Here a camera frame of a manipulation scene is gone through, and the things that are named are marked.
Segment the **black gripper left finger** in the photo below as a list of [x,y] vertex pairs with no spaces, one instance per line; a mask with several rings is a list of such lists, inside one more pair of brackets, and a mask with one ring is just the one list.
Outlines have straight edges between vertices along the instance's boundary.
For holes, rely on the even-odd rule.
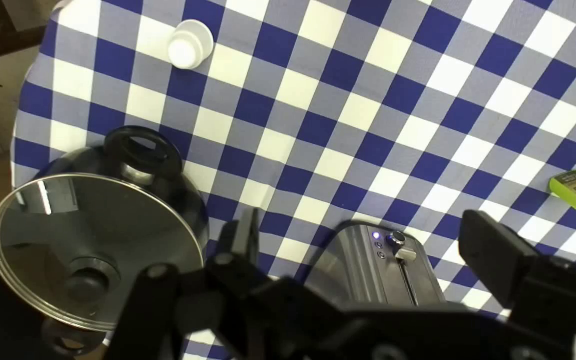
[[269,360],[271,332],[253,292],[269,283],[255,267],[258,209],[222,225],[215,254],[200,270],[169,261],[144,267],[130,290],[103,360],[179,360],[187,337],[211,329],[229,356]]

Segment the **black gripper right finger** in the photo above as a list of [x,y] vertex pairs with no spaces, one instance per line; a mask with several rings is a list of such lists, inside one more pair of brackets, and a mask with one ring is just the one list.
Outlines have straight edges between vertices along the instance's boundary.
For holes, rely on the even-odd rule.
[[492,296],[509,310],[513,360],[570,360],[576,337],[576,263],[539,254],[482,209],[461,213],[457,252]]

